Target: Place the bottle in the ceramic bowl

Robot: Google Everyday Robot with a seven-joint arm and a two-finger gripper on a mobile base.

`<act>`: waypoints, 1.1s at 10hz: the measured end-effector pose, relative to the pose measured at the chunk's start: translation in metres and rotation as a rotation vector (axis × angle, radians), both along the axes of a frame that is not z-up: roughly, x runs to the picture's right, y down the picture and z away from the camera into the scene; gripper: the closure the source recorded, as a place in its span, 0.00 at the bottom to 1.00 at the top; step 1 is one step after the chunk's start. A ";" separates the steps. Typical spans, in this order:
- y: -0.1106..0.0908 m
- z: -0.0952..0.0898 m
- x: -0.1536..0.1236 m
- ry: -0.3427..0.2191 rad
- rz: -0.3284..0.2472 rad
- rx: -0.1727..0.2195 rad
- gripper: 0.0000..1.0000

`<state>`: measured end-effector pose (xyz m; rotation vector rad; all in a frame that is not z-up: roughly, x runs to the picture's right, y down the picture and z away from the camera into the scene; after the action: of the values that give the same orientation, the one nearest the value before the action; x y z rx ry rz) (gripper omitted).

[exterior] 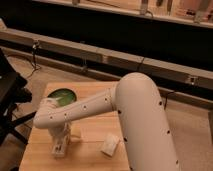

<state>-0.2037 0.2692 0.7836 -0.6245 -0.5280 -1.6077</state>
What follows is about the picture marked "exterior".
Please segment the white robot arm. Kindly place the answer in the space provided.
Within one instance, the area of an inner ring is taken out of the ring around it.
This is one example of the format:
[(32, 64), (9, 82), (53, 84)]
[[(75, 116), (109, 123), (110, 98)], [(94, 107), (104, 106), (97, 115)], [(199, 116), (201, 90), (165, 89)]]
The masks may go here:
[(34, 125), (48, 129), (113, 111), (118, 113), (131, 171), (181, 171), (159, 90), (143, 73), (129, 73), (115, 86), (64, 107), (42, 100)]

